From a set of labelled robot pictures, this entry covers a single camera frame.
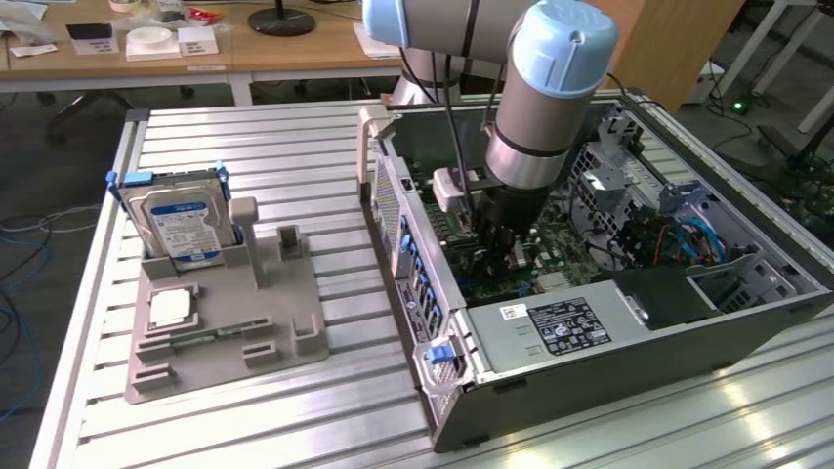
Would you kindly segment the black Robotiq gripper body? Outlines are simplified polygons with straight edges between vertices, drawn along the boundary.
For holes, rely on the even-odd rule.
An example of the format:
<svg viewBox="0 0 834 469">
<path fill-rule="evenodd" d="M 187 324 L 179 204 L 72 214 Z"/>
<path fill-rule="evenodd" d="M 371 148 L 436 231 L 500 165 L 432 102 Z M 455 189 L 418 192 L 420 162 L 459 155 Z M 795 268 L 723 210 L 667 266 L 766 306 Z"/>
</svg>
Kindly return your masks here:
<svg viewBox="0 0 834 469">
<path fill-rule="evenodd" d="M 486 189 L 478 201 L 474 227 L 482 245 L 511 245 L 528 234 L 550 194 L 547 187 L 520 190 L 510 186 Z"/>
</svg>

